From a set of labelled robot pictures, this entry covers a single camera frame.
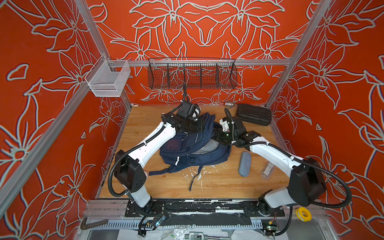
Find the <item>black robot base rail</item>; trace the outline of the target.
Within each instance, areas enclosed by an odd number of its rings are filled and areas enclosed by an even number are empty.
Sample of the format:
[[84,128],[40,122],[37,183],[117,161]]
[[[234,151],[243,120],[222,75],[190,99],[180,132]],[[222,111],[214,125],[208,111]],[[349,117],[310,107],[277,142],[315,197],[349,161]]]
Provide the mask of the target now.
[[268,220],[284,218],[282,207],[263,216],[258,211],[257,200],[240,199],[154,199],[145,210],[152,207],[165,217],[163,228],[176,226],[215,227],[223,229],[262,229]]

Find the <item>navy blue student backpack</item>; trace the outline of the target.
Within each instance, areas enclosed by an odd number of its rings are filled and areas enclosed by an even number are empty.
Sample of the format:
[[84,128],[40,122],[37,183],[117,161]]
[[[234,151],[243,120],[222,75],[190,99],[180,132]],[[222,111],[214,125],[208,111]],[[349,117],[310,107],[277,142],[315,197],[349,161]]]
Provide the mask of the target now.
[[220,130],[216,116],[205,113],[199,117],[204,129],[200,133],[178,133],[160,148],[160,156],[168,168],[149,172],[150,176],[172,174],[189,167],[198,166],[198,177],[205,166],[213,166],[228,160],[232,147],[213,139],[214,131]]

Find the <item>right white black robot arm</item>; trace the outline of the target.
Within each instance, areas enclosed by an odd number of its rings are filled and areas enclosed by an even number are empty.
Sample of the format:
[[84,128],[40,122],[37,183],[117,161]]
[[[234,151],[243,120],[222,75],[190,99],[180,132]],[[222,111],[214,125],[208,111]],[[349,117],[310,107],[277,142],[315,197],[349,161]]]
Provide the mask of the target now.
[[[241,118],[232,116],[228,108],[224,111],[226,116],[220,120],[223,131],[214,135],[217,141],[259,155],[289,177],[287,187],[269,190],[259,197],[258,208],[261,214],[268,215],[271,210],[278,207],[295,205],[341,209],[352,201],[352,193],[347,183],[331,171],[322,168],[318,161],[293,155],[272,144],[259,133],[247,131]],[[335,179],[345,190],[345,199],[340,203],[324,204],[317,201],[327,192],[325,177]]]

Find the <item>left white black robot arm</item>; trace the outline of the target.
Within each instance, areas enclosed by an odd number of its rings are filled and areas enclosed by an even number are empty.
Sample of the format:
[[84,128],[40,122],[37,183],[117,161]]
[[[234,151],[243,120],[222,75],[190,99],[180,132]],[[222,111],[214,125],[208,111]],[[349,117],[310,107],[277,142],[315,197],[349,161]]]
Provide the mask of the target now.
[[114,165],[108,175],[108,189],[115,198],[124,195],[136,204],[136,208],[143,211],[152,199],[145,182],[149,174],[144,167],[151,157],[177,133],[194,134],[203,131],[204,124],[199,119],[201,109],[198,105],[188,101],[187,84],[183,84],[183,100],[173,110],[162,114],[162,121],[138,145],[128,151],[116,153]]

